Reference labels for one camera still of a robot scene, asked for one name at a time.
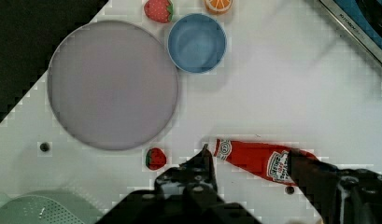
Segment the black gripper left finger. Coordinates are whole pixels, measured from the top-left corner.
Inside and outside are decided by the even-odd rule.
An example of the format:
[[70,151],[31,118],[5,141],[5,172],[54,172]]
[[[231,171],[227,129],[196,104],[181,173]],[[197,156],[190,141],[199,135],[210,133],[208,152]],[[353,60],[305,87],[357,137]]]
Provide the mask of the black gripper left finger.
[[163,197],[181,195],[187,186],[203,186],[218,191],[213,155],[208,144],[204,144],[197,155],[164,171],[154,181],[154,190]]

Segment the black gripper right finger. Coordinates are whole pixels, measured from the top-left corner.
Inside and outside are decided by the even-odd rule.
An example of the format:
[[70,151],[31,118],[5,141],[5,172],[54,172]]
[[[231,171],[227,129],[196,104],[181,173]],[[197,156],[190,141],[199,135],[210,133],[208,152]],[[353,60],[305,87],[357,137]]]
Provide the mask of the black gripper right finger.
[[340,169],[293,149],[289,175],[324,224],[382,224],[382,175]]

